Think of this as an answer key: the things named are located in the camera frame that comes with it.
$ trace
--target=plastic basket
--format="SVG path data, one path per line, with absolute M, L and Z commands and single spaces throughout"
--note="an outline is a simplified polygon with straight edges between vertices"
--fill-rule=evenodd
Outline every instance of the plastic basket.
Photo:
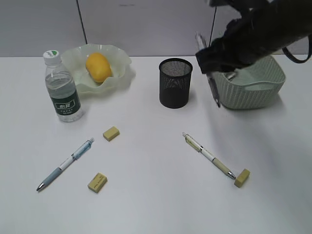
M 235 110 L 269 105 L 286 80 L 283 70 L 271 56 L 236 71 L 237 75 L 231 81 L 224 73 L 213 73 L 222 105 Z

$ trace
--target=yellow fruit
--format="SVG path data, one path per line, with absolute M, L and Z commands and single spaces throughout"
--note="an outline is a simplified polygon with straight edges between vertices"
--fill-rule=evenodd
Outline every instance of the yellow fruit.
M 109 62 L 101 53 L 90 54 L 86 61 L 86 68 L 93 80 L 98 83 L 103 83 L 112 76 Z

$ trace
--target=eraser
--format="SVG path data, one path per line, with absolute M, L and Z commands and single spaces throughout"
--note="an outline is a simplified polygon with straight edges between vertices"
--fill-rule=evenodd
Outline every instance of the eraser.
M 238 188 L 241 188 L 245 181 L 248 179 L 250 171 L 244 169 L 241 174 L 236 178 L 234 185 Z
M 107 177 L 102 173 L 97 173 L 93 180 L 88 184 L 88 188 L 93 192 L 98 193 L 106 182 Z
M 111 141 L 115 137 L 117 137 L 120 134 L 119 130 L 116 127 L 112 127 L 109 130 L 107 130 L 105 133 L 103 133 L 103 137 L 107 139 L 108 141 Z

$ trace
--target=black mesh pen holder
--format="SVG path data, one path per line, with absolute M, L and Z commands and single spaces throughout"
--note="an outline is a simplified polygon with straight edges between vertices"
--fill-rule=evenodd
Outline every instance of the black mesh pen holder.
M 180 58 L 164 60 L 159 65 L 159 100 L 165 107 L 177 109 L 189 101 L 193 66 Z

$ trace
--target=gray wall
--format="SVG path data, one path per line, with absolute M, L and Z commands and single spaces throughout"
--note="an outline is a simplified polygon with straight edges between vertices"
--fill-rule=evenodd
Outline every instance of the gray wall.
M 196 30 L 209 38 L 214 9 L 205 0 L 78 0 L 89 43 L 113 44 L 131 56 L 194 55 Z M 239 17 L 217 10 L 213 37 Z M 1 0 L 0 57 L 41 56 L 85 44 L 76 0 Z M 307 40 L 291 46 L 306 54 Z
M 87 40 L 131 56 L 194 55 L 195 31 L 211 33 L 204 0 L 79 0 Z
M 42 56 L 84 44 L 76 0 L 1 0 L 0 56 Z

